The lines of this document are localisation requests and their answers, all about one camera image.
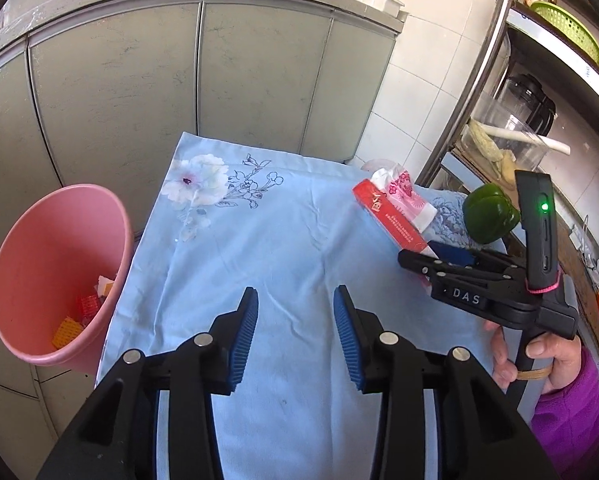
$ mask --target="green bell pepper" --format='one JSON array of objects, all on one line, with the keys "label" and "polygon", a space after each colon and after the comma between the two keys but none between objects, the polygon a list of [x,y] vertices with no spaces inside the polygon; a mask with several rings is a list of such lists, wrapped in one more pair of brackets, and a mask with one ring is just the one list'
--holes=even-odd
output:
[{"label": "green bell pepper", "polygon": [[519,222],[519,211],[497,184],[484,184],[464,200],[464,224],[479,244],[489,244],[508,234]]}]

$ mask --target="silver screw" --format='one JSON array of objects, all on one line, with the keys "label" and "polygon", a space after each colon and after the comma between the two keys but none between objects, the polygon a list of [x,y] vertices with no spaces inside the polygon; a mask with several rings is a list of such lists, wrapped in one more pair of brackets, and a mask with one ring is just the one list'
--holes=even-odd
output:
[{"label": "silver screw", "polygon": [[135,364],[141,359],[141,352],[137,349],[128,350],[124,353],[123,359],[127,365]]},{"label": "silver screw", "polygon": [[213,336],[208,332],[202,332],[201,334],[196,335],[192,342],[197,346],[208,346],[213,342]]},{"label": "silver screw", "polygon": [[385,345],[395,345],[399,336],[395,332],[382,332],[379,334],[379,340]]},{"label": "silver screw", "polygon": [[458,346],[453,349],[453,357],[457,361],[468,361],[470,359],[470,352],[465,348]]}]

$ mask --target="pink band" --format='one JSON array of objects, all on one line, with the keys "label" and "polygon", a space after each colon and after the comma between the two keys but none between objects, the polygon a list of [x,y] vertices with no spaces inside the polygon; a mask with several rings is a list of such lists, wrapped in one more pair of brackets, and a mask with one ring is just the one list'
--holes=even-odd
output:
[{"label": "pink band", "polygon": [[531,294],[543,294],[544,292],[549,292],[551,290],[555,290],[558,286],[559,286],[559,278],[562,275],[562,269],[561,267],[557,268],[557,281],[551,285],[551,286],[547,286],[547,288],[540,288],[538,290],[533,290],[531,288],[529,288],[529,280],[525,280],[526,281],[526,290],[529,291]]}]

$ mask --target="rubber band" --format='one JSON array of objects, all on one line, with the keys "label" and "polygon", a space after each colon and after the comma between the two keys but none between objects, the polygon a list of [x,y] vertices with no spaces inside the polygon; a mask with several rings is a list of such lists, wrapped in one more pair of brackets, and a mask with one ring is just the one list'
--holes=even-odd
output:
[{"label": "rubber band", "polygon": [[528,370],[526,372],[517,372],[518,381],[536,381],[537,379],[544,379],[550,375],[553,371],[553,365],[550,364],[545,368],[539,368],[537,370]]}]

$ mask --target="finger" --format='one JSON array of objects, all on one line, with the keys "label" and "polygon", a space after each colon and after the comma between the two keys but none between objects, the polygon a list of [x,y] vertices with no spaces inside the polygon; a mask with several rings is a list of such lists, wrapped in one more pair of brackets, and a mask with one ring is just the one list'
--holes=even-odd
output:
[{"label": "finger", "polygon": [[499,328],[499,324],[494,321],[485,320],[484,321],[484,330],[486,332],[492,332],[493,330],[497,330]]},{"label": "finger", "polygon": [[511,382],[504,379],[501,374],[493,374],[493,381],[495,381],[495,384],[502,390],[505,390],[511,385]]},{"label": "finger", "polygon": [[503,338],[502,327],[499,327],[491,338],[491,350],[496,364],[502,365],[508,361],[508,347]]},{"label": "finger", "polygon": [[493,380],[497,385],[504,389],[517,379],[517,368],[510,361],[506,361],[503,365],[497,365],[493,369]]},{"label": "finger", "polygon": [[561,364],[578,363],[582,358],[579,337],[572,341],[555,334],[542,334],[526,346],[526,355],[532,359],[554,358]]}]

